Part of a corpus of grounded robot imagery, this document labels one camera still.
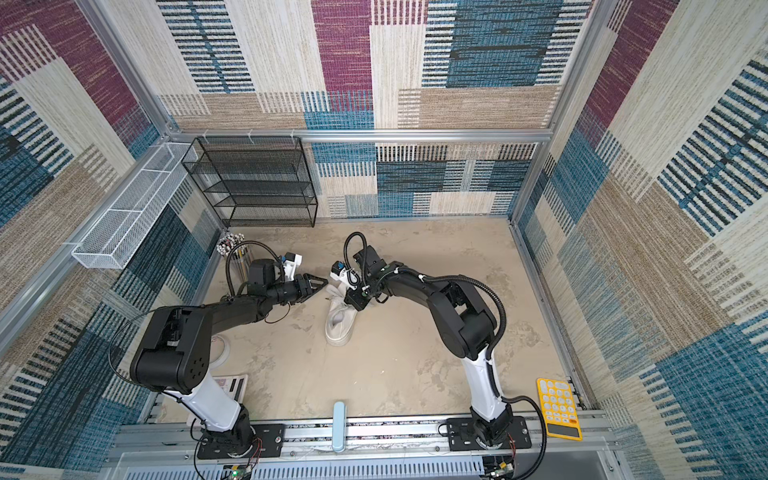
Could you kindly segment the white canvas sneaker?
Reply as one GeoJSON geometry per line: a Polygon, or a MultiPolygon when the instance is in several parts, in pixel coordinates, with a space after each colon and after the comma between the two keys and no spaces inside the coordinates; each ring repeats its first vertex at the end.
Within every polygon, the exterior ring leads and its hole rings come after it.
{"type": "Polygon", "coordinates": [[[357,310],[346,303],[347,288],[344,285],[328,285],[326,292],[330,301],[324,329],[326,341],[331,346],[341,347],[352,336],[357,310]]]}

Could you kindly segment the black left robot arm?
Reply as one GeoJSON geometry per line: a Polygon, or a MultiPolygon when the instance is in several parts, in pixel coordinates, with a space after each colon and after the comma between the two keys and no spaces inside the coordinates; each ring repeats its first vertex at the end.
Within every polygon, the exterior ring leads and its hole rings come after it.
{"type": "Polygon", "coordinates": [[[305,302],[328,285],[297,274],[299,257],[255,260],[248,280],[218,303],[166,306],[155,311],[131,361],[130,379],[169,394],[202,425],[203,441],[235,456],[254,442],[247,408],[230,398],[210,373],[212,338],[238,326],[264,321],[274,306],[305,302]]]}

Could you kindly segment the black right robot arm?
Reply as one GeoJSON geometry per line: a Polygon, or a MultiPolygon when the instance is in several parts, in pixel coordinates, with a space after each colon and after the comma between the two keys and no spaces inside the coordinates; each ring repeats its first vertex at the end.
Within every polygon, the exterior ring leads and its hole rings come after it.
{"type": "Polygon", "coordinates": [[[462,362],[471,393],[477,439],[495,448],[506,439],[513,410],[503,399],[494,357],[506,329],[506,311],[487,285],[464,275],[429,276],[401,262],[386,262],[367,245],[353,255],[360,270],[346,301],[361,311],[384,294],[424,306],[443,345],[462,362]]]}

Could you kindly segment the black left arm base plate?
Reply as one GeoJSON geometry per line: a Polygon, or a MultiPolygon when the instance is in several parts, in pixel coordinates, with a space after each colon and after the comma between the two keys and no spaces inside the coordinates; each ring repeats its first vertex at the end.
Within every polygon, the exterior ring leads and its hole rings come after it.
{"type": "Polygon", "coordinates": [[[252,433],[243,445],[226,442],[223,434],[204,432],[197,447],[197,460],[228,460],[278,458],[283,449],[286,424],[256,423],[251,425],[252,433]]]}

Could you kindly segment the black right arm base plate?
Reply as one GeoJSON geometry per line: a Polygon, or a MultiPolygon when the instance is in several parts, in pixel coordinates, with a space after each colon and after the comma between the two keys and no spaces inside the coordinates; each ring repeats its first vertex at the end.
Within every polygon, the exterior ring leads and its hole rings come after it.
{"type": "Polygon", "coordinates": [[[451,451],[530,449],[532,440],[522,416],[491,423],[481,418],[453,417],[445,420],[438,433],[448,439],[451,451]]]}

